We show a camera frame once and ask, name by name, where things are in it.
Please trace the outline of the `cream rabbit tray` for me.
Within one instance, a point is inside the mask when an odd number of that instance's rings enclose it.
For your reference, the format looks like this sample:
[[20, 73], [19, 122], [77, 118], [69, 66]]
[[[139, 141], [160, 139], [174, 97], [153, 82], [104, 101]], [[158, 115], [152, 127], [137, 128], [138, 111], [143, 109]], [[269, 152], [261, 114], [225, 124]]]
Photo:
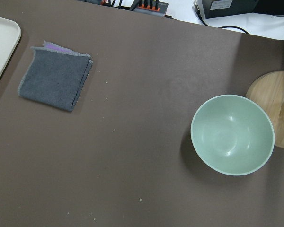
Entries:
[[20, 26], [0, 17], [0, 78], [21, 37]]

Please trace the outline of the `grey folded cloth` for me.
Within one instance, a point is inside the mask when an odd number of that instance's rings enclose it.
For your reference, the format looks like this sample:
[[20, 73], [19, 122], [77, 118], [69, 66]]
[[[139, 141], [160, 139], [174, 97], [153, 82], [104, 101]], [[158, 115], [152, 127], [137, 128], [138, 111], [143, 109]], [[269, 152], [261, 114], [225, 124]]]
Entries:
[[21, 79], [18, 95], [22, 98], [72, 112], [93, 61], [51, 42], [32, 46], [33, 59]]

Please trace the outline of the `green bowl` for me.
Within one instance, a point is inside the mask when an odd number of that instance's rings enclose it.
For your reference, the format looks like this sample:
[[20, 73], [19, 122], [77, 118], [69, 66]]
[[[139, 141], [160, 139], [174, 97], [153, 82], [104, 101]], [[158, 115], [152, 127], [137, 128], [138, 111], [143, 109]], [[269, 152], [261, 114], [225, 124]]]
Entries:
[[200, 159], [211, 169], [232, 176], [248, 175], [270, 159], [275, 132], [266, 112], [238, 95], [204, 102], [191, 121], [190, 135]]

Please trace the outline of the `right black orange usb hub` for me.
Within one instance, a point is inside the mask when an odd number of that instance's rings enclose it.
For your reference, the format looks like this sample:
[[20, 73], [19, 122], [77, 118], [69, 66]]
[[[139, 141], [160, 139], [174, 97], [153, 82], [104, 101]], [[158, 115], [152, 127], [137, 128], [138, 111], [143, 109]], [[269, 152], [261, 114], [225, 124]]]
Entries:
[[169, 4], [159, 0], [135, 0], [129, 10], [148, 15], [164, 17]]

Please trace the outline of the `black orange usb hub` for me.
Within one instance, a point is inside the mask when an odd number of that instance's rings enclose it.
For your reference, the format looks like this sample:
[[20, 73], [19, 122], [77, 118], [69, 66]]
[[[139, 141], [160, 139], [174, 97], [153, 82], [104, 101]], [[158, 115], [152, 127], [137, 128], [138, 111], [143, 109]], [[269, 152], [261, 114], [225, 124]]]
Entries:
[[164, 17], [169, 4], [159, 0], [135, 0], [129, 10], [148, 15]]
[[107, 7], [115, 7], [116, 0], [101, 0], [100, 5], [107, 6]]

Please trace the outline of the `left black orange usb hub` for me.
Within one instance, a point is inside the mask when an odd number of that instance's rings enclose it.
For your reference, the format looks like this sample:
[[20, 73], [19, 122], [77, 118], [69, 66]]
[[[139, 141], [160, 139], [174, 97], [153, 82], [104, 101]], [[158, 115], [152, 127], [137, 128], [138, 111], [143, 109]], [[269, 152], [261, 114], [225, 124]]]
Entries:
[[107, 7], [115, 7], [116, 0], [101, 0], [100, 5], [107, 6]]

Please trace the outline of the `black power box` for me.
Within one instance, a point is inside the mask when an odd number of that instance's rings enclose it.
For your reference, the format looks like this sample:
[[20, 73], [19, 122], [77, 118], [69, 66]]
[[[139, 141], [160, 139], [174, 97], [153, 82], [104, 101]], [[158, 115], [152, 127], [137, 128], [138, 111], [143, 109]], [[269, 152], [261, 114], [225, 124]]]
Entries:
[[206, 19], [253, 12], [258, 0], [197, 0]]

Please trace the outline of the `wooden cup tree stand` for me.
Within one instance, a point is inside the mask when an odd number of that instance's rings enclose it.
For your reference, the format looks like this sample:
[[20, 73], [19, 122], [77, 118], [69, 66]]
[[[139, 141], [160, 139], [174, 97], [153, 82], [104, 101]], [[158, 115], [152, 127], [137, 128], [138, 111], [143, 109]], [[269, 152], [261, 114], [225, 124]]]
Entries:
[[275, 132], [275, 145], [284, 148], [284, 71], [270, 72], [257, 78], [246, 97], [269, 116]]

